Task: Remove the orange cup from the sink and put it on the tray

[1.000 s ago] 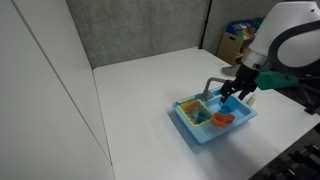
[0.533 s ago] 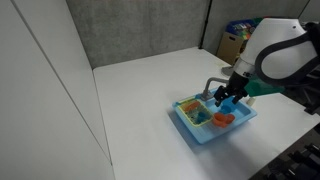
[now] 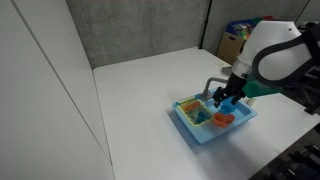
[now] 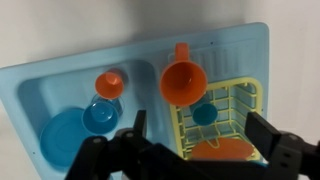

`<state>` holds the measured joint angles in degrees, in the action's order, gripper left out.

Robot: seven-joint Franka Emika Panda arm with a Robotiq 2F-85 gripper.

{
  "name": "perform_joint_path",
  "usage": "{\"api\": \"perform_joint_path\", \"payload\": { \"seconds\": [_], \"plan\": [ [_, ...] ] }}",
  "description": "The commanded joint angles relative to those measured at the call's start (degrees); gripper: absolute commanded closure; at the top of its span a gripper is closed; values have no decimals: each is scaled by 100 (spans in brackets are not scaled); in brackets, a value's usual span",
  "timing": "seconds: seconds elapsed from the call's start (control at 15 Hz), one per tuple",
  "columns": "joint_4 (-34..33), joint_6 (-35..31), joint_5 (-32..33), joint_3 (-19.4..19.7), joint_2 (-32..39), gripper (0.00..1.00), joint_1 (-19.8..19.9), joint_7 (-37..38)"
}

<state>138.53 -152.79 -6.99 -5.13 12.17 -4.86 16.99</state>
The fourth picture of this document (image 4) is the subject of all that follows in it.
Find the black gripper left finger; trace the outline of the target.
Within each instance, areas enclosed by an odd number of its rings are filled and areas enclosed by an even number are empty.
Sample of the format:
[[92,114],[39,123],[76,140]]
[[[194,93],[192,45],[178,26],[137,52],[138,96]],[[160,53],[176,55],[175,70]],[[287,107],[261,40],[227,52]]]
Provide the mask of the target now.
[[110,180],[122,172],[129,180],[187,180],[200,172],[160,143],[146,139],[147,112],[139,110],[131,128],[120,129],[108,140],[86,138],[65,180]]

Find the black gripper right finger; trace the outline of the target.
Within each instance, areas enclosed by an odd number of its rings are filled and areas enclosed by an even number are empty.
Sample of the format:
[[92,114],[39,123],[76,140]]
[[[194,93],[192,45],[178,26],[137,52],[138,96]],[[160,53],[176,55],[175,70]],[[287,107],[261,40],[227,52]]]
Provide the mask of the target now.
[[268,161],[264,180],[297,180],[300,174],[320,180],[319,145],[277,130],[256,112],[247,114],[245,135]]

